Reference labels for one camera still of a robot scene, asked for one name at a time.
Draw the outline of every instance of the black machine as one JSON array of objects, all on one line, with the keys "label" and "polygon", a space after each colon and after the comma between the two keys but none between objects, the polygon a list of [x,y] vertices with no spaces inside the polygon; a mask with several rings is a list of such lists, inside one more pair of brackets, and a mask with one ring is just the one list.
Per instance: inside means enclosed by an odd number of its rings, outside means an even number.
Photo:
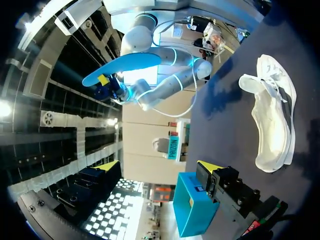
[{"label": "black machine", "polygon": [[260,200],[260,191],[251,189],[239,178],[232,167],[218,168],[210,172],[201,162],[197,163],[196,178],[214,203],[239,224],[234,239],[264,239],[273,237],[271,228],[279,221],[288,204],[275,196]]},{"label": "black machine", "polygon": [[94,97],[97,100],[119,99],[123,101],[120,96],[124,94],[124,90],[121,88],[121,83],[118,81],[116,74],[101,75],[99,78],[102,78],[101,85],[94,91]]}]

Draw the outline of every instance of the blue box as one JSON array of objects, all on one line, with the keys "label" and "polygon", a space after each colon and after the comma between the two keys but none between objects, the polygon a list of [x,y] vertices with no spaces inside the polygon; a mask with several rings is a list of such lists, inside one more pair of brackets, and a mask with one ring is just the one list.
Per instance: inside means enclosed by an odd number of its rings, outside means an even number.
[{"label": "blue box", "polygon": [[195,172],[180,172],[173,197],[173,209],[181,238],[204,234],[219,203],[208,197]]}]

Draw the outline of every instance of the screw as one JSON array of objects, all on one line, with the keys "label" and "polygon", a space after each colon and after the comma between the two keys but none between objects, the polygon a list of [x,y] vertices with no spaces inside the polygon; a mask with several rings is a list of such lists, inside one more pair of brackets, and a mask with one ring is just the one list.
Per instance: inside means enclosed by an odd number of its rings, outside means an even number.
[{"label": "screw", "polygon": [[28,210],[29,210],[30,213],[33,213],[36,210],[36,208],[34,206],[30,205],[28,207]]},{"label": "screw", "polygon": [[42,201],[42,200],[39,200],[36,204],[37,204],[38,206],[42,207],[43,205],[45,205],[45,202]]},{"label": "screw", "polygon": [[244,203],[244,201],[245,201],[245,198],[242,196],[238,199],[237,203],[239,206],[241,206]]},{"label": "screw", "polygon": [[230,182],[225,181],[224,184],[223,184],[223,187],[226,189],[227,187],[229,187],[229,185],[230,185]]}]

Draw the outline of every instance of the shoe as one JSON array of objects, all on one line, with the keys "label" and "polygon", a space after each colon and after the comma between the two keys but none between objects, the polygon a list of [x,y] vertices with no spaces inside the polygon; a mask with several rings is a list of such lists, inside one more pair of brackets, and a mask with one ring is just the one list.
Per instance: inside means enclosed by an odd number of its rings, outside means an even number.
[{"label": "shoe", "polygon": [[259,132],[255,164],[262,171],[272,173],[292,162],[297,94],[289,75],[273,57],[259,57],[256,69],[257,77],[244,74],[239,86],[255,97],[251,113]]}]

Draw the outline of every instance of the table surface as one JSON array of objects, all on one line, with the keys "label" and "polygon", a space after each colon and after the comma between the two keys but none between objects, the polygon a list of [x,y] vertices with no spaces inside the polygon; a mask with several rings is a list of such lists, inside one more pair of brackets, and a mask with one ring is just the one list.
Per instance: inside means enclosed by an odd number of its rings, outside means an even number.
[{"label": "table surface", "polygon": [[[304,207],[320,176],[320,67],[313,49],[274,7],[235,54],[199,91],[192,110],[186,171],[197,160],[232,166],[243,182],[261,191],[264,201],[273,195],[288,203],[286,214]],[[257,58],[274,57],[288,72],[297,93],[294,110],[296,142],[292,164],[274,173],[255,165],[259,134],[251,111],[253,94],[238,86],[243,74],[256,76]],[[272,229],[277,236],[287,222]],[[238,224],[218,210],[203,240],[230,240]]]}]

